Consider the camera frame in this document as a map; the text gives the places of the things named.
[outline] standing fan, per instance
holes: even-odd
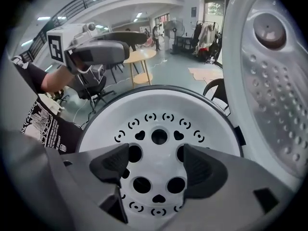
[[[185,33],[185,28],[182,22],[177,20],[168,21],[165,25],[165,31],[169,31],[169,36],[171,39],[174,39],[172,45],[172,54],[177,53],[176,38],[182,37]]]

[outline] cable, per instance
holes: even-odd
[[[82,128],[83,125],[87,124],[87,123],[90,121],[90,116],[91,116],[91,114],[92,114],[94,111],[95,111],[95,110],[92,110],[92,111],[88,114],[88,120],[87,120],[84,124],[82,124],[82,125],[80,126],[80,128]]]
[[[76,116],[77,116],[77,113],[79,112],[79,110],[81,110],[85,105],[86,105],[86,102],[87,102],[88,100],[85,100],[85,102],[84,102],[84,104],[77,110],[77,112],[76,112],[76,114],[75,114],[75,116],[74,116],[74,119],[73,119],[73,123],[75,124],[75,118],[76,118]]]
[[[89,95],[89,97],[90,97],[90,102],[92,101],[92,111],[94,111],[94,108],[95,108],[95,104],[94,104],[94,101],[93,101],[93,99],[92,99],[92,96],[91,96],[91,94],[89,93],[89,91],[88,91],[88,89],[87,88],[85,88],[85,90],[86,90],[86,92],[88,93],[88,95]]]
[[[162,63],[165,63],[166,61],[168,61],[168,60],[167,60],[167,59],[164,59],[164,60],[162,60],[160,63],[155,64],[153,67],[149,67],[149,69],[153,69],[153,68],[155,68],[155,67],[161,65]],[[127,78],[127,79],[124,79],[124,80],[121,80],[121,81],[119,81],[119,82],[117,82],[117,83],[115,83],[115,84],[111,84],[111,85],[105,87],[104,89],[107,89],[108,87],[117,85],[117,84],[119,84],[119,83],[121,83],[121,82],[123,82],[123,81],[127,81],[127,80],[129,80],[129,79],[131,79],[131,77],[129,77],[129,78]]]

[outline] washing machine door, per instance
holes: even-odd
[[[279,0],[230,0],[223,73],[243,153],[295,190],[308,167],[308,53]]]

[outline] chair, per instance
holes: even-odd
[[[214,79],[210,83],[207,84],[203,91],[203,96],[205,96],[210,89],[213,87],[216,87],[217,89],[211,99],[213,101],[214,98],[222,100],[224,103],[227,104],[227,106],[223,109],[223,111],[226,111],[226,109],[229,107],[228,99],[227,99],[227,94],[226,94],[226,88],[225,88],[225,82],[224,79],[219,78],[219,79]]]
[[[114,78],[114,80],[115,80],[115,83],[117,83],[117,81],[116,81],[116,77],[115,77],[115,74],[114,74],[114,72],[113,72],[113,68],[119,68],[120,69],[120,71],[123,73],[123,71],[122,71],[122,69],[119,67],[119,65],[118,64],[108,64],[108,65],[106,65],[106,67],[105,67],[105,70],[110,70],[111,71],[111,74],[112,74],[112,77]]]
[[[74,89],[79,98],[81,99],[88,99],[93,100],[93,102],[90,102],[92,109],[95,109],[97,103],[102,100],[105,103],[107,103],[103,97],[113,93],[116,95],[115,91],[105,91],[104,87],[106,85],[106,76],[103,76],[102,79],[97,82],[97,85],[95,86],[89,86],[89,83],[86,81],[86,79],[83,77],[83,75],[75,76],[75,79],[68,85],[72,89]]]

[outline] gray floor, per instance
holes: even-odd
[[[136,66],[138,71],[141,73],[141,64],[137,63]],[[149,71],[153,74],[152,85],[162,84],[179,86],[193,90],[199,94],[203,93],[206,82],[195,80],[188,68],[220,69],[212,64],[200,63],[186,55],[172,55],[165,51],[159,51],[154,58],[148,60],[147,66]],[[116,92],[116,95],[109,94],[104,98],[107,102],[111,101],[117,95],[132,89],[129,66],[125,64],[122,71],[123,73],[121,73],[119,69],[114,70],[114,74],[118,82],[117,84],[115,84],[111,71],[107,70],[105,72],[105,76],[107,77],[105,90],[114,90]],[[66,90],[66,94],[70,95],[70,97],[66,103],[63,103],[65,110],[61,112],[61,117],[67,121],[74,121],[74,123],[82,125],[88,120],[88,114],[91,112],[90,102],[81,100],[77,93],[71,88]],[[98,111],[103,106],[104,102],[100,101],[95,110]]]

